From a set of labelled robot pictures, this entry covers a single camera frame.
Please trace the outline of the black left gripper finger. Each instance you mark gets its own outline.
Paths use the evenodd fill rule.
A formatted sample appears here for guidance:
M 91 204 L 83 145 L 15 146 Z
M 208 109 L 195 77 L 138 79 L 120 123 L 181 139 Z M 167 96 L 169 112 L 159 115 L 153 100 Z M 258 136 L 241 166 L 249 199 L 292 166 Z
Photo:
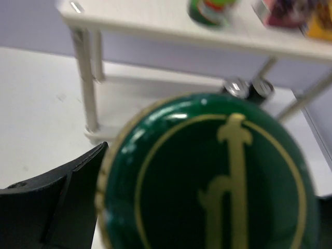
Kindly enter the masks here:
M 96 180 L 108 144 L 1 189 L 1 248 L 91 248 Z

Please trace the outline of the dark can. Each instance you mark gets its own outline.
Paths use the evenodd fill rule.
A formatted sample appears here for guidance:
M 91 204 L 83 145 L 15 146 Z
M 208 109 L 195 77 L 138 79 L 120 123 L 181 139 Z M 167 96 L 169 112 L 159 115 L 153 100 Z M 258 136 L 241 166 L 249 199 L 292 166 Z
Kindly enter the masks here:
M 251 82 L 248 101 L 261 106 L 274 94 L 274 86 L 266 79 L 259 78 Z
M 220 92 L 243 100 L 247 99 L 250 94 L 246 81 L 238 77 L 226 79 Z

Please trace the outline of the green glass bottle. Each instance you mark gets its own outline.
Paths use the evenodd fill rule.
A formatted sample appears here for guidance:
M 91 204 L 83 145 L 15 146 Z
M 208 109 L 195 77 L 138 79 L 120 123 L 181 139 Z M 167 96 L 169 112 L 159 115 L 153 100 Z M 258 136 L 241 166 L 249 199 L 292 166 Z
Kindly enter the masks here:
M 230 23 L 236 4 L 234 0 L 191 0 L 188 1 L 188 15 L 200 25 L 220 28 Z
M 257 105 L 194 93 L 135 115 L 105 154 L 105 248 L 318 248 L 306 159 Z

